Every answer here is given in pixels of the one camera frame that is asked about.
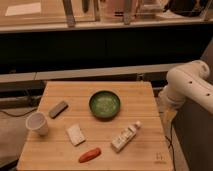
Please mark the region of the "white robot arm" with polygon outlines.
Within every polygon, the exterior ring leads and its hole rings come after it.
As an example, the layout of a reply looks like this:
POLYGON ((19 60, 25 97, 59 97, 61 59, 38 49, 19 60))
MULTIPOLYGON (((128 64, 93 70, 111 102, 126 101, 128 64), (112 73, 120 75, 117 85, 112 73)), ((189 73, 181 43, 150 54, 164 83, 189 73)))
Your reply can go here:
POLYGON ((213 85, 206 79, 209 66, 202 60, 178 65, 167 72, 167 85, 160 92, 163 104, 168 108, 180 108, 189 98, 213 114, 213 85))

